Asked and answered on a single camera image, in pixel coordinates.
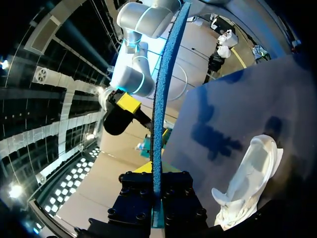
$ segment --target white bag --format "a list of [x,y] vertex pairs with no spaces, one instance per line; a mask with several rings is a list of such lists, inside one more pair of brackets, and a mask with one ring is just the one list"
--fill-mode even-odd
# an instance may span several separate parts
[[220,45],[231,48],[238,44],[238,37],[232,33],[232,30],[227,30],[225,34],[218,37],[218,41]]
[[217,53],[220,57],[227,59],[231,55],[231,50],[228,46],[219,46]]

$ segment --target blue sponge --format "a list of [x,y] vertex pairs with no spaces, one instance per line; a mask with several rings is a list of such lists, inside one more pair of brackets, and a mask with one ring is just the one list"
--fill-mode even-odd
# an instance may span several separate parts
[[156,198],[160,197],[161,190],[161,146],[162,146],[162,132],[163,121],[165,115],[165,107],[167,102],[167,95],[170,80],[172,78],[173,68],[176,61],[176,56],[179,50],[179,46],[185,30],[185,25],[188,17],[190,3],[186,2],[171,29],[169,37],[166,41],[165,48],[163,50],[161,63],[158,71],[158,78],[156,83],[156,91],[154,95],[154,107],[153,107],[153,127],[151,131],[151,151],[150,158],[153,162],[153,183],[154,194]]

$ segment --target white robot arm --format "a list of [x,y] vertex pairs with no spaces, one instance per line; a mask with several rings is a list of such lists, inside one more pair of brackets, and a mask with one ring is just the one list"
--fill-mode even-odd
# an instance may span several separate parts
[[128,93],[146,97],[153,93],[155,82],[151,77],[147,58],[148,44],[141,42],[142,35],[158,38],[181,8],[180,0],[154,0],[151,6],[130,2],[119,12],[117,23],[123,29],[124,52],[131,66],[114,67],[110,85]]

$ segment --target light fixture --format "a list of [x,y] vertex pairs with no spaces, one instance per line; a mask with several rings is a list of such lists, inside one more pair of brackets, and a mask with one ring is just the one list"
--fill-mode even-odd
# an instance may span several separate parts
[[9,192],[10,197],[18,198],[23,192],[23,189],[20,185],[14,185],[11,187],[11,191]]
[[53,212],[57,212],[57,210],[58,210],[58,207],[57,207],[56,205],[54,205],[54,206],[52,207],[52,211],[53,211]]
[[45,211],[50,212],[51,211],[51,207],[50,206],[45,206]]
[[60,196],[60,193],[61,193],[61,191],[60,191],[59,189],[57,189],[57,190],[55,191],[55,194],[56,194],[57,196]]
[[68,193],[68,190],[67,190],[66,188],[64,188],[61,193],[64,194],[64,195],[66,195],[66,194]]
[[51,198],[50,198],[50,203],[51,203],[51,204],[54,204],[55,202],[56,202],[56,199],[53,198],[53,197],[51,197]]
[[69,181],[67,186],[72,187],[74,185],[74,183],[72,181]]
[[81,184],[81,182],[76,180],[74,184],[75,184],[76,187],[78,187]]
[[97,91],[99,94],[102,94],[105,91],[105,89],[103,87],[98,87]]
[[95,135],[94,134],[88,134],[86,136],[86,140],[91,140],[91,139],[94,139],[95,138]]
[[39,231],[36,228],[33,228],[33,231],[35,234],[37,234],[37,235],[39,234]]
[[1,65],[2,69],[6,69],[9,67],[9,63],[7,60],[0,62],[0,65]]

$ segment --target wire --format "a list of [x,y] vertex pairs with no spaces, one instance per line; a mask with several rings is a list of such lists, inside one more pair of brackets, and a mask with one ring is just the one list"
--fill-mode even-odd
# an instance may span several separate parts
[[188,76],[187,76],[187,73],[185,72],[185,70],[183,69],[182,66],[180,66],[179,63],[175,63],[176,65],[178,65],[178,67],[180,67],[180,69],[183,71],[184,75],[185,75],[185,86],[183,88],[183,91],[178,94],[176,97],[172,98],[172,99],[168,99],[167,101],[168,102],[172,102],[172,101],[175,101],[177,99],[179,99],[185,92],[186,88],[187,88],[187,85],[188,85]]

